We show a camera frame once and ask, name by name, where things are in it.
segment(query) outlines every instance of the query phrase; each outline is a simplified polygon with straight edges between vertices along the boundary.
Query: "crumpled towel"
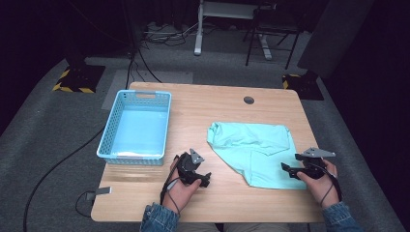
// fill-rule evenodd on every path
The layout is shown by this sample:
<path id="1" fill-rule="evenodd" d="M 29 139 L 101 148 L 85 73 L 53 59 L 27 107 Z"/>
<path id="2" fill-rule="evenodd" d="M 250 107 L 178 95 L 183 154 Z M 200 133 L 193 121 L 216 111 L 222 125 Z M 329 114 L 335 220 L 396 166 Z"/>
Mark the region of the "crumpled towel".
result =
<path id="1" fill-rule="evenodd" d="M 266 189 L 305 189 L 306 184 L 281 169 L 281 162 L 300 166 L 295 145 L 283 125 L 215 122 L 208 143 L 250 186 Z"/>

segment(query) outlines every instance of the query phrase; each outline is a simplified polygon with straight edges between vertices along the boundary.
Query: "hand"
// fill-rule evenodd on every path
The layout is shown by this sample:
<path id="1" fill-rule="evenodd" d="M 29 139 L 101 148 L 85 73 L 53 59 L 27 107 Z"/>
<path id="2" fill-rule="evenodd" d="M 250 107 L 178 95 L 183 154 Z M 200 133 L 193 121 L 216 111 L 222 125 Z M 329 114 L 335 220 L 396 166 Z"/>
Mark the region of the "hand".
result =
<path id="1" fill-rule="evenodd" d="M 177 161 L 178 159 L 175 159 L 172 162 L 170 170 L 173 169 Z M 175 169 L 169 181 L 172 182 L 172 180 L 175 180 L 177 178 L 179 178 L 179 174 L 178 170 Z M 190 202 L 190 198 L 199 188 L 199 185 L 201 185 L 200 179 L 195 180 L 189 186 L 185 186 L 181 182 L 181 180 L 177 179 L 175 185 L 171 188 L 171 190 L 165 193 L 162 205 L 179 215 L 181 211 L 187 206 L 188 202 Z"/>
<path id="2" fill-rule="evenodd" d="M 326 165 L 326 169 L 331 174 L 337 177 L 336 167 L 329 161 L 323 159 Z M 339 202 L 337 196 L 337 190 L 333 186 L 332 181 L 328 175 L 324 175 L 320 179 L 314 180 L 303 172 L 297 173 L 298 177 L 307 184 L 307 188 L 310 190 L 314 199 L 320 204 L 322 209 L 326 209 Z"/>

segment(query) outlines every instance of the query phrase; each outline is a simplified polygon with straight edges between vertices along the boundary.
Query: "blue plastic basket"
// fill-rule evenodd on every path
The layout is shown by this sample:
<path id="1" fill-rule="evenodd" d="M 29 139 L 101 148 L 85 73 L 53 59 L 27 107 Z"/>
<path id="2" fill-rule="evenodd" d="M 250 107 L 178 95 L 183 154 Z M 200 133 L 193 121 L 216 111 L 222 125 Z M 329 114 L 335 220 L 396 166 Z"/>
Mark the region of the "blue plastic basket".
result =
<path id="1" fill-rule="evenodd" d="M 97 155 L 112 164 L 163 165 L 171 94 L 120 90 Z"/>

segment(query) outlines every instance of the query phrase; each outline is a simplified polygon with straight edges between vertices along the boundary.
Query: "forearm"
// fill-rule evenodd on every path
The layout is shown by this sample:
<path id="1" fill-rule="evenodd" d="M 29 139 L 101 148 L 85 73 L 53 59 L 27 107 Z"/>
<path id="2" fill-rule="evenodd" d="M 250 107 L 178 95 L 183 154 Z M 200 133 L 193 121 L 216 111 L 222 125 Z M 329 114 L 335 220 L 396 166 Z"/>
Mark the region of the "forearm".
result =
<path id="1" fill-rule="evenodd" d="M 349 208 L 339 202 L 323 210 L 328 232 L 334 231 L 363 231 L 359 224 L 352 218 Z"/>
<path id="2" fill-rule="evenodd" d="M 147 205 L 141 222 L 140 231 L 173 232 L 176 231 L 178 215 L 162 205 Z"/>

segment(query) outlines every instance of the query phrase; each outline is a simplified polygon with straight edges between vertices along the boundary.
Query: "small black round hole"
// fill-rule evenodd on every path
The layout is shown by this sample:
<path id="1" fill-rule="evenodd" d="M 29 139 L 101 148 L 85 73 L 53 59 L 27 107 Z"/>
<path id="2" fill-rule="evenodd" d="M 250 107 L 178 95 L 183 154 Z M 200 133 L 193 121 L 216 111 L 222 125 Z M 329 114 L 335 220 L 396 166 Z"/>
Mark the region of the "small black round hole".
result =
<path id="1" fill-rule="evenodd" d="M 253 104 L 253 103 L 255 102 L 255 100 L 254 100 L 253 97 L 246 96 L 246 97 L 244 97 L 244 102 L 245 102 L 246 104 Z"/>

